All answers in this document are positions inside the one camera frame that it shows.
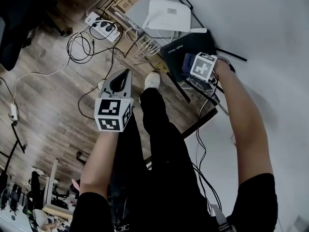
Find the white plug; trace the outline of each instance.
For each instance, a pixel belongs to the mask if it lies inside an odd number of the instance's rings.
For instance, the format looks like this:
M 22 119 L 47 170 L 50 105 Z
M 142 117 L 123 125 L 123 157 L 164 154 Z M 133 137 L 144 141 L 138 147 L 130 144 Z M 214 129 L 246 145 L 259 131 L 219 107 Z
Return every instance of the white plug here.
M 15 103 L 11 103 L 11 118 L 15 121 L 18 120 L 18 109 Z

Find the wrist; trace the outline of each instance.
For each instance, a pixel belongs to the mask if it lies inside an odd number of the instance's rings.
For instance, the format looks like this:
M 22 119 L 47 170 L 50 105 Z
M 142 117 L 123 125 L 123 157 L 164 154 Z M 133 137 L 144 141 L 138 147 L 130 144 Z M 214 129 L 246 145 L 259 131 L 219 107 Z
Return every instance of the wrist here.
M 220 77 L 225 73 L 231 72 L 231 69 L 226 61 L 218 59 L 215 64 L 214 71 Z

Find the extension cord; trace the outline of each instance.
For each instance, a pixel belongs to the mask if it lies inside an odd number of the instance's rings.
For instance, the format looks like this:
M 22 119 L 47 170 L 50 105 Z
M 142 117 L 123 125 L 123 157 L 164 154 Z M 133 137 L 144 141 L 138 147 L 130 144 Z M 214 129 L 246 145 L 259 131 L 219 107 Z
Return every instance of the extension cord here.
M 14 103 L 11 103 L 11 118 L 15 121 L 18 120 L 18 111 L 17 111 L 17 107 Z
M 120 32 L 115 26 L 111 31 L 107 31 L 106 28 L 111 24 L 109 22 L 99 22 L 96 21 L 102 20 L 102 18 L 94 12 L 86 18 L 85 23 L 91 26 L 94 30 L 100 33 L 104 38 L 108 39 L 110 42 L 114 42 L 120 35 Z

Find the black device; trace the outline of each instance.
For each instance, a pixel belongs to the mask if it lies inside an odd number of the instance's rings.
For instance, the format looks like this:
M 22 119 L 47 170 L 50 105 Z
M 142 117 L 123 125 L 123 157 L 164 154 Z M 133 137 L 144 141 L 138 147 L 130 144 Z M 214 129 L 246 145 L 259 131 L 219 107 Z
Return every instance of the black device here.
M 190 33 L 163 46 L 160 50 L 162 58 L 177 82 L 182 82 L 185 79 L 185 77 L 182 76 L 182 66 L 185 54 L 198 54 L 200 52 L 209 55 L 217 54 L 209 30 L 206 33 Z
M 71 34 L 71 28 L 61 29 L 45 10 L 55 5 L 53 0 L 0 0 L 0 64 L 14 68 L 21 48 L 31 44 L 29 32 L 44 20 L 61 36 Z

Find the shoe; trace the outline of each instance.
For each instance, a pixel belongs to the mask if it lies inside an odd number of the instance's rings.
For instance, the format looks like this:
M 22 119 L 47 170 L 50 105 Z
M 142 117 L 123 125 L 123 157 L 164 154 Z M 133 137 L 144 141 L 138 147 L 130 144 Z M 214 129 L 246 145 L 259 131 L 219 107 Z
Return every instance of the shoe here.
M 36 172 L 38 175 L 44 175 L 45 173 L 40 170 L 40 169 L 37 169 L 37 168 L 31 168 L 31 172 Z
M 150 72 L 145 79 L 145 88 L 144 90 L 153 87 L 158 89 L 160 86 L 160 74 L 158 72 Z

